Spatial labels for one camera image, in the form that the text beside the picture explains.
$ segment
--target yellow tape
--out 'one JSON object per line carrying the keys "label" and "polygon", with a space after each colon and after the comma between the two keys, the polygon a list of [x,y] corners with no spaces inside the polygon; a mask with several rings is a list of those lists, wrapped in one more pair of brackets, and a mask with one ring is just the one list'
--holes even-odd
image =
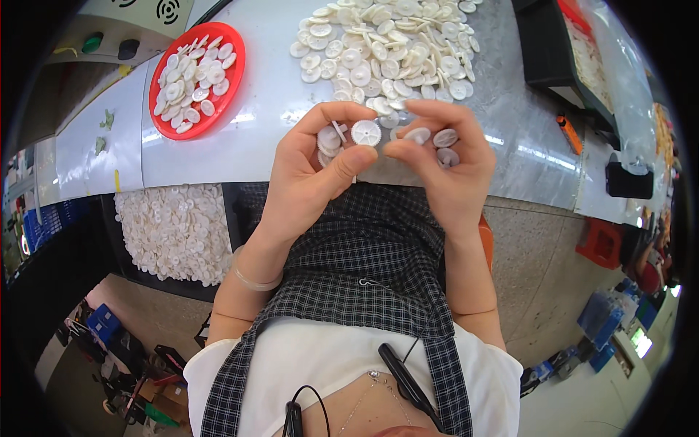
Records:
{"label": "yellow tape", "polygon": [[75,57],[78,57],[78,51],[77,51],[76,49],[72,48],[72,47],[61,47],[61,48],[57,48],[57,49],[54,50],[53,52],[56,53],[56,54],[58,54],[58,53],[65,52],[66,50],[70,50],[71,52],[73,52],[73,54],[75,55]]}
{"label": "yellow tape", "polygon": [[114,186],[117,188],[117,193],[122,192],[122,188],[119,185],[119,171],[114,170]]}
{"label": "yellow tape", "polygon": [[119,65],[119,74],[125,78],[127,74],[132,70],[132,67],[130,65]]}

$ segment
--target plaid apron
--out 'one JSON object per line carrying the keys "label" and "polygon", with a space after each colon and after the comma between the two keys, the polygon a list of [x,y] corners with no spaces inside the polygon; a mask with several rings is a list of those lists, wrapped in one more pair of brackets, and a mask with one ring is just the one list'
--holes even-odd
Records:
{"label": "plaid apron", "polygon": [[[238,202],[248,214],[248,235],[261,218],[267,186],[242,185]],[[444,232],[423,189],[352,185],[291,248],[282,284],[215,378],[201,435],[236,435],[257,329],[291,316],[421,335],[439,417],[449,434],[470,437],[454,325],[437,279],[443,251]]]}

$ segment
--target woman's right hand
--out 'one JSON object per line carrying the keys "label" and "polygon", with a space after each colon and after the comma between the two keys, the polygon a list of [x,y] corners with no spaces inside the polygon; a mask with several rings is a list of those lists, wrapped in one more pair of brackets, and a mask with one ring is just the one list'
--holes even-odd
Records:
{"label": "woman's right hand", "polygon": [[392,141],[384,147],[384,155],[405,162],[420,176],[430,209],[447,236],[460,239],[477,233],[496,159],[473,112],[462,105],[436,100],[407,100],[405,108],[418,118],[402,128],[397,137],[403,138],[418,127],[427,127],[433,134],[454,129],[459,140],[451,149],[459,154],[461,163],[443,169],[432,138],[423,145],[403,139]]}

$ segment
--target orange lighter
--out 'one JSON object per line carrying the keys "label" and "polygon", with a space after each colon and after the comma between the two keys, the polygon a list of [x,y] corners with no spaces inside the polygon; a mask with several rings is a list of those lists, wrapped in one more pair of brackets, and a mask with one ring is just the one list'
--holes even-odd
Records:
{"label": "orange lighter", "polygon": [[556,117],[556,123],[561,127],[561,131],[563,131],[563,135],[565,139],[568,140],[568,144],[572,147],[573,152],[575,152],[576,155],[580,155],[580,153],[582,153],[582,142],[575,133],[575,129],[573,129],[570,120],[565,118],[564,114],[560,114]]}

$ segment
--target concrete floor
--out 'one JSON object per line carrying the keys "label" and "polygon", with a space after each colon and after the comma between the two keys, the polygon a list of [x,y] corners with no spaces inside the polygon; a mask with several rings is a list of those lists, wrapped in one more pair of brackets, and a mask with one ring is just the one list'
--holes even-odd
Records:
{"label": "concrete floor", "polygon": [[[489,196],[485,217],[493,230],[493,281],[507,351],[524,367],[577,343],[577,316],[590,294],[623,277],[575,252],[585,221],[570,211]],[[144,346],[175,348],[185,359],[200,349],[193,337],[211,304],[105,278],[87,301],[106,303]]]}

